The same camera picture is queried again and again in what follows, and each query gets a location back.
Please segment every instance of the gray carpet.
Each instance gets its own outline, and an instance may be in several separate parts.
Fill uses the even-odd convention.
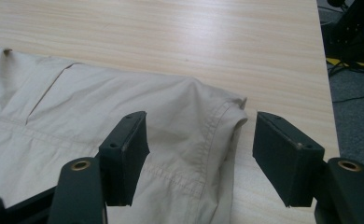
[[[317,0],[317,3],[322,32],[326,36],[342,13],[326,0]],[[331,76],[329,83],[341,156],[364,164],[364,73],[344,69]]]

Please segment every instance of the wooden table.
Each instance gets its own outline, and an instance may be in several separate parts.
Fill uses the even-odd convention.
[[[252,158],[257,111],[338,156],[315,0],[0,0],[0,47],[125,70],[192,76],[248,97],[232,223],[315,223],[286,209]]]

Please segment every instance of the crumpled fabric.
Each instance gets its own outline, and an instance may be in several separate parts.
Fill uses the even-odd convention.
[[[109,223],[230,223],[245,98],[192,77],[126,72],[0,48],[0,197],[6,207],[57,185],[122,117],[147,112],[133,205]]]

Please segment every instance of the beige shirt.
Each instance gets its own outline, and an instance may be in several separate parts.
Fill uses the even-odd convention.
[[[109,223],[229,223],[244,106],[192,77],[0,49],[0,197],[9,207],[54,187],[64,164],[144,110],[150,154],[133,205],[108,207]]]

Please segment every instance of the cloth garment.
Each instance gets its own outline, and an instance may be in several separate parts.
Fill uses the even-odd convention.
[[[229,223],[245,98],[192,77],[125,72],[0,48],[0,197],[6,207],[57,185],[121,118],[147,112],[133,205],[109,223]]]

